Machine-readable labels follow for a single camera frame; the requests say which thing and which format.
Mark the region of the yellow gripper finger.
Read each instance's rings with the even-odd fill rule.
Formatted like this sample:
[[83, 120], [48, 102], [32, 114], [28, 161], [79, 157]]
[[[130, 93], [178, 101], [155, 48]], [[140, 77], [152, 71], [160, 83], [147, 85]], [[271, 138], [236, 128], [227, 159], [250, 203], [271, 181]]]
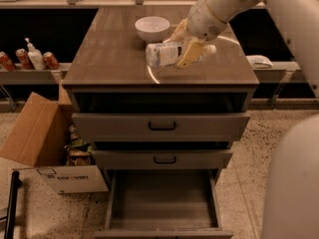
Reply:
[[204, 43], [203, 39], [186, 39], [182, 46], [181, 56], [175, 65], [178, 68], [184, 69], [195, 62], [203, 54]]
[[167, 39], [168, 42], [182, 42], [187, 36], [187, 19], [183, 19], [179, 22], [179, 24], [176, 26], [173, 33], [170, 35], [170, 37]]

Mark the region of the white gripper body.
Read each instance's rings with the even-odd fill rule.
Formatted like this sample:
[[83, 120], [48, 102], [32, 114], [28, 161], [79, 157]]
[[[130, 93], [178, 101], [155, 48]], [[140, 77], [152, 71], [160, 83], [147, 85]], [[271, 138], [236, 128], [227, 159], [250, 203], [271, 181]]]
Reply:
[[187, 16], [187, 30], [197, 38], [213, 40], [227, 27], [232, 16], [231, 0], [197, 0]]

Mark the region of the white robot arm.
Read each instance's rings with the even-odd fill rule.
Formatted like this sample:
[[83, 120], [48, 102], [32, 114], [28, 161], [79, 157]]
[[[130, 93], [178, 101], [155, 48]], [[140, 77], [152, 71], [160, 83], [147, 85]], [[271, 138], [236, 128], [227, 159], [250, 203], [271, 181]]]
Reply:
[[[197, 0], [171, 39], [184, 43], [185, 68], [239, 13], [265, 5], [315, 96], [319, 95], [318, 0]], [[319, 239], [319, 116], [292, 127], [271, 158], [264, 199], [262, 239]]]

